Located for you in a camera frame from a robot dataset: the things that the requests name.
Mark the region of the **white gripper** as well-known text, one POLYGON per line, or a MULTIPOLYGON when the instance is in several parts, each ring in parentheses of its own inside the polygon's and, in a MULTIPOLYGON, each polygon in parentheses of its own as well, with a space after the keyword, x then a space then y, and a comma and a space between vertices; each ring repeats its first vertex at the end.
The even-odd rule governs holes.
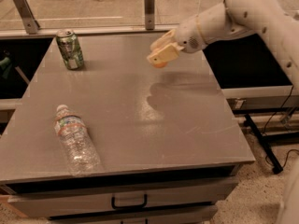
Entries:
POLYGON ((207 46, 201 35, 198 16, 194 15, 181 22, 150 45, 152 53, 147 57, 150 64, 169 63, 175 60, 183 50, 195 53, 207 46))

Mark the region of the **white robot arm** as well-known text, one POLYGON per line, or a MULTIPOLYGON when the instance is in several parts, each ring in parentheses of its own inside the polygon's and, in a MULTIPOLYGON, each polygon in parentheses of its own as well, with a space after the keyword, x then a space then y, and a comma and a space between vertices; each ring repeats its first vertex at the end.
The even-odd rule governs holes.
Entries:
POLYGON ((147 60, 162 68, 181 52, 195 53, 216 41, 251 34, 262 39, 292 85, 299 89, 299 22, 277 0, 224 0, 153 42, 147 60))

